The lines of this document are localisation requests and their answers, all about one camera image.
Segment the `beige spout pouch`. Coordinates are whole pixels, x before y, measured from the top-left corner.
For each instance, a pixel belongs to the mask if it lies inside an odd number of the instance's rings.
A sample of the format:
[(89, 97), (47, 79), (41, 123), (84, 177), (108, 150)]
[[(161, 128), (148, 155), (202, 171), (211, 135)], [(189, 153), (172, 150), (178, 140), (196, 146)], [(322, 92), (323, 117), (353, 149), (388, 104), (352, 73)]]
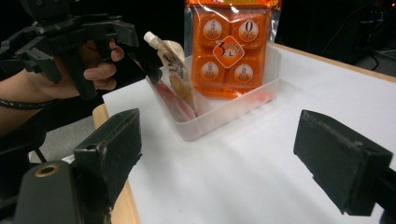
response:
[(184, 100), (198, 115), (190, 73), (185, 64), (184, 49), (175, 41), (162, 40), (152, 32), (146, 32), (144, 40), (154, 49), (160, 57), (163, 67), (167, 69), (171, 90)]

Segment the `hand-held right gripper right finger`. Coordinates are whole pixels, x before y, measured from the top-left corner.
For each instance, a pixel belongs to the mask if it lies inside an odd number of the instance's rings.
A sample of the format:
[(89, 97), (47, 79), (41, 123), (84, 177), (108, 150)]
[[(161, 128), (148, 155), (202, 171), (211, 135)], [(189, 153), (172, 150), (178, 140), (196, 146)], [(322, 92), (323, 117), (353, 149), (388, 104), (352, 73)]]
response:
[(375, 205), (396, 217), (393, 153), (343, 123), (301, 112), (293, 153), (342, 213), (369, 216)]

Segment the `clear red snack packet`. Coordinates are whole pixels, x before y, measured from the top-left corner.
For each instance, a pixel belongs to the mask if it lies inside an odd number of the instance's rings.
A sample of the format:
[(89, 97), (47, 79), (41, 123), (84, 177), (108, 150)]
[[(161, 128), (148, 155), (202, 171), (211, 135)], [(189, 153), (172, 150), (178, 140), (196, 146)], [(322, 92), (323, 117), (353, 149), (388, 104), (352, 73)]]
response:
[(187, 122), (196, 118), (195, 111), (178, 95), (176, 95), (162, 80), (153, 85), (171, 118), (177, 122)]

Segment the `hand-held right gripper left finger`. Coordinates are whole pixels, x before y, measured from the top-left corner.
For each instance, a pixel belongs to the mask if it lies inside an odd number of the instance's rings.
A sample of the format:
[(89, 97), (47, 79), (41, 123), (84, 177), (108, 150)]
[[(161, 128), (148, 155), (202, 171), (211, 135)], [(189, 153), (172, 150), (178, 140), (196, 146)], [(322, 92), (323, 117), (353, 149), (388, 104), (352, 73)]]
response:
[(113, 115), (74, 149), (84, 207), (108, 215), (142, 156), (140, 111)]

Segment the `large orange snack packet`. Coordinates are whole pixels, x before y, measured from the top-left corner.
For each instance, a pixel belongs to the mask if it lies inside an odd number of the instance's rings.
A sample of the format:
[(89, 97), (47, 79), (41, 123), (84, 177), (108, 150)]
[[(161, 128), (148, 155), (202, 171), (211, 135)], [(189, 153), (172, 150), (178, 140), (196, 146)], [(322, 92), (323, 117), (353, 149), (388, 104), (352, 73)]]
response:
[(192, 86), (225, 99), (259, 88), (281, 7), (282, 0), (187, 0)]

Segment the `clear plastic container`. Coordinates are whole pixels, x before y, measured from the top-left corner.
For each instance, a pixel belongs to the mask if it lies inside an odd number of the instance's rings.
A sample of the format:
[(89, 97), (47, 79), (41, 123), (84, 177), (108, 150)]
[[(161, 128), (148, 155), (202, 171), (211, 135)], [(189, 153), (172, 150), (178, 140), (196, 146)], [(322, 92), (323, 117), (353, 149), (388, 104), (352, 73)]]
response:
[[(153, 88), (154, 83), (151, 83), (149, 78), (147, 78), (147, 81), (153, 89), (163, 113), (173, 124), (176, 132), (184, 140), (192, 141), (272, 101), (276, 97), (280, 76), (281, 53), (273, 46), (269, 46), (266, 53), (267, 58), (265, 59), (266, 68), (264, 70), (265, 77), (263, 78), (263, 85), (232, 100), (208, 98), (194, 91), (198, 115), (195, 119), (187, 122), (177, 122), (171, 118), (162, 100)], [(171, 89), (167, 69), (161, 67), (161, 70), (163, 72), (161, 80)]]

